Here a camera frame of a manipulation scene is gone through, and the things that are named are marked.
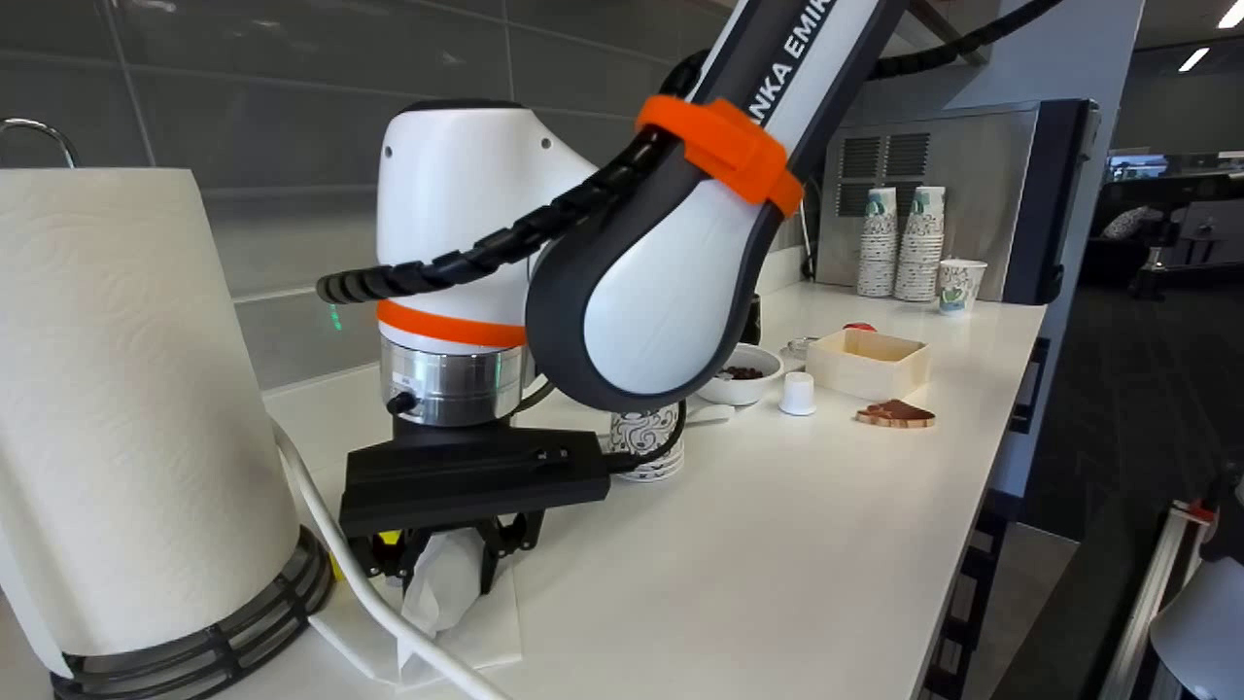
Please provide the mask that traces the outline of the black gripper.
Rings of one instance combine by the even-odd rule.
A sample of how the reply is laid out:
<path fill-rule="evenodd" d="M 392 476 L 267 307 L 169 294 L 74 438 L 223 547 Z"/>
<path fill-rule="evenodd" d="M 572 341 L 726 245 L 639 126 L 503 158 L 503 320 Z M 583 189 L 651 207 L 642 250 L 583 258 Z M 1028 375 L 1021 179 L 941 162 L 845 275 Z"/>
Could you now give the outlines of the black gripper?
<path fill-rule="evenodd" d="M 477 596 L 495 592 L 496 563 L 507 556 L 528 552 L 541 541 L 541 524 L 546 524 L 541 511 L 463 524 L 463 538 L 477 547 Z M 407 586 L 415 560 L 432 547 L 436 538 L 450 538 L 450 524 L 399 529 L 398 544 L 385 544 L 379 531 L 350 538 L 350 552 L 363 560 L 368 577 L 388 577 L 399 586 Z"/>

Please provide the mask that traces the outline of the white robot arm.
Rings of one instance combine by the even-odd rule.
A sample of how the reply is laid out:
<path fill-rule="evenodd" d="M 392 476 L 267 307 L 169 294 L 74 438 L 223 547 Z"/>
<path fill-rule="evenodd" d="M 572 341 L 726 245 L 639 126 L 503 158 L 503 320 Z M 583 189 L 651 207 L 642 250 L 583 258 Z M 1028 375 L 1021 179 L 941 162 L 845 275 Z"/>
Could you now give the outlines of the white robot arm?
<path fill-rule="evenodd" d="M 883 71 L 907 0 L 739 0 L 714 47 L 588 162 L 517 101 L 432 101 L 382 137 L 379 261 L 320 283 L 368 305 L 392 438 L 347 459 L 342 529 L 407 578 L 441 531 L 486 560 L 555 507 L 598 503 L 630 455 L 522 428 L 528 381 L 604 412 L 674 408 L 748 331 L 762 258 L 815 149 Z"/>

